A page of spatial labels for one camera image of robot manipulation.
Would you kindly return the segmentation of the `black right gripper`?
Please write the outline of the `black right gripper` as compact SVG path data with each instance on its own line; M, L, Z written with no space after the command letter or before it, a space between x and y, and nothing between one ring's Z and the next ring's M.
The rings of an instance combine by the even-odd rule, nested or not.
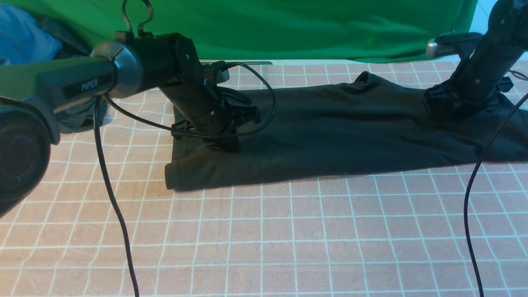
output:
M458 120L491 106L496 94L513 87L505 76L521 56L522 40L515 34L483 34L449 79L426 90L428 111L436 120Z

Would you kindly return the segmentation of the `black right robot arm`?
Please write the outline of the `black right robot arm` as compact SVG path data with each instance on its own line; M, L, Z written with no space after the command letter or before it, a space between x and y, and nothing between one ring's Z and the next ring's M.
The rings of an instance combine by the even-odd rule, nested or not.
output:
M449 79L425 92L425 103L439 121L469 117L509 92L507 72L527 51L526 0L497 1L485 34L477 32L438 36L428 42L431 58L457 55L460 62Z

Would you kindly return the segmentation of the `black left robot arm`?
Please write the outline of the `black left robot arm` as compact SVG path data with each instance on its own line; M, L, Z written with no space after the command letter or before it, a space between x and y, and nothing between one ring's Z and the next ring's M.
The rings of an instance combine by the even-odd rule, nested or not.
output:
M236 151L236 129L261 118L248 96L217 86L217 76L232 66L202 65L193 41L181 34L136 38L126 31L89 57L2 66L1 215L42 180L51 145L60 142L56 114L94 98L124 99L160 88L186 120L168 128L174 137Z

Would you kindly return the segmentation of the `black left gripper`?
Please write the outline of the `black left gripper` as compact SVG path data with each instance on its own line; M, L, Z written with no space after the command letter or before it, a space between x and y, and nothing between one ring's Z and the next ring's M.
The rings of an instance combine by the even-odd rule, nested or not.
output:
M202 138L205 146L225 151L239 152L240 142L235 137L237 128L262 121L258 107L252 99L237 90L208 84L172 82L160 91L187 121L185 128L174 124L174 137Z

